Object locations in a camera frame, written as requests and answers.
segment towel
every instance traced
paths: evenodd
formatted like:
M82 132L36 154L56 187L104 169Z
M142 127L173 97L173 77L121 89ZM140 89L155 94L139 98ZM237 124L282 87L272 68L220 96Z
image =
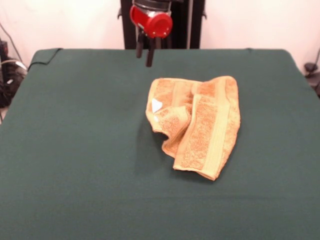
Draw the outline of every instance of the towel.
M216 180L236 143L240 127L238 86L231 76L207 82L159 78L152 82L146 117L168 136L162 150L173 168Z

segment white wall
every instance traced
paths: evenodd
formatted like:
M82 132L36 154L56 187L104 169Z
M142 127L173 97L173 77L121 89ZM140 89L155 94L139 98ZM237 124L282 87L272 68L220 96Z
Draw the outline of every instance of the white wall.
M207 0L202 48L288 50L299 69L320 48L320 0Z
M119 8L120 0L0 0L0 21L29 64L39 49L123 49Z
M206 2L202 48L282 48L300 69L314 61L320 0ZM120 0L0 0L0 21L28 64L38 49L123 49L119 8ZM1 30L0 36L7 39Z

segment table surface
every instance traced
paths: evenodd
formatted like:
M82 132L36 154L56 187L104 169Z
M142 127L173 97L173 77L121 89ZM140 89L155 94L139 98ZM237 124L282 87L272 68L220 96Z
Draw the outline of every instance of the table surface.
M320 239L320 107L283 50L36 53L0 127L0 239ZM172 169L151 82L233 76L241 127L215 182Z

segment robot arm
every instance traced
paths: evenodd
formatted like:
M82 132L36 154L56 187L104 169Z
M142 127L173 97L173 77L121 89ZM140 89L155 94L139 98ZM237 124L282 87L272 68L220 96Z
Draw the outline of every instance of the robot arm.
M130 18L138 28L136 57L141 58L145 39L148 40L146 66L151 67L156 47L156 38L166 38L172 30L172 2L184 0L133 0Z

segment white tag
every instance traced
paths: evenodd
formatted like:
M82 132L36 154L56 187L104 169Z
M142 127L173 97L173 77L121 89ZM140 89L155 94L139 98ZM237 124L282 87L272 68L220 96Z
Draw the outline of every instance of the white tag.
M160 102L157 99L153 98L152 99L152 112L156 113L157 111L159 111L162 108L163 105L164 104L162 102Z

